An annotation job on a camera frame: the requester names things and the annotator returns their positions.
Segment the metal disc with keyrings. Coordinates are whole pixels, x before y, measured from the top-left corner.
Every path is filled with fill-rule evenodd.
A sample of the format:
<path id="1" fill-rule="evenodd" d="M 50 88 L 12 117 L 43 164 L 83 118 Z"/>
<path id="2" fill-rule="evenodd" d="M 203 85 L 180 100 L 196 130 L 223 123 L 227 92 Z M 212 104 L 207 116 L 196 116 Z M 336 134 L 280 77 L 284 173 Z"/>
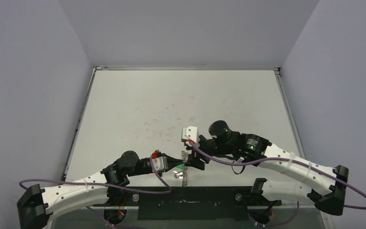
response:
<path id="1" fill-rule="evenodd" d="M 173 171 L 174 178 L 179 179 L 181 181 L 182 187 L 185 187 L 188 184 L 188 175 L 187 175 L 188 167 L 185 165 L 185 163 L 188 161 L 188 157 L 189 157 L 188 152 L 182 151 L 181 152 L 181 158 L 183 160 L 182 164 L 184 164 L 185 168 L 183 170 L 181 170 L 181 169 L 178 169 L 177 167 L 175 167 L 176 170 Z"/>

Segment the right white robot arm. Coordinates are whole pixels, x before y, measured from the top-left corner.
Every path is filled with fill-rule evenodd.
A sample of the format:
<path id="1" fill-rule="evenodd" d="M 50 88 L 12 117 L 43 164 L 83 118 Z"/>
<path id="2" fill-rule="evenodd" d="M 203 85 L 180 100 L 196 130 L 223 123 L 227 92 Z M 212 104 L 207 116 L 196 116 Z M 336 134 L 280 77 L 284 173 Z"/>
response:
<path id="1" fill-rule="evenodd" d="M 182 142 L 192 144 L 197 155 L 206 163 L 211 157 L 232 155 L 230 164 L 242 167 L 253 162 L 253 166 L 278 172 L 292 181 L 272 181 L 256 178 L 250 198 L 261 205 L 265 201 L 288 200 L 313 204 L 319 211 L 341 216 L 345 207 L 346 185 L 349 170 L 344 166 L 326 167 L 281 149 L 271 141 L 255 135 L 233 131 L 223 120 L 209 127 L 210 139 L 199 134 L 197 127 L 182 129 Z"/>

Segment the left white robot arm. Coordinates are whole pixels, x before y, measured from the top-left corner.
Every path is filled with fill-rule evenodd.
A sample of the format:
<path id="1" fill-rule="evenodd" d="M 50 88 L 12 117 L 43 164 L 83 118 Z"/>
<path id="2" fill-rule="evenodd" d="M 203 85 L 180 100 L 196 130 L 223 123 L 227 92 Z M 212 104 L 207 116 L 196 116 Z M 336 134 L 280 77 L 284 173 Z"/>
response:
<path id="1" fill-rule="evenodd" d="M 75 182 L 60 182 L 56 186 L 40 184 L 26 188 L 17 202 L 22 229 L 41 229 L 49 221 L 63 214 L 93 205 L 118 205 L 128 188 L 129 177 L 154 173 L 160 175 L 186 159 L 177 159 L 155 151 L 147 158 L 139 158 L 134 151 L 124 152 L 106 168 Z"/>

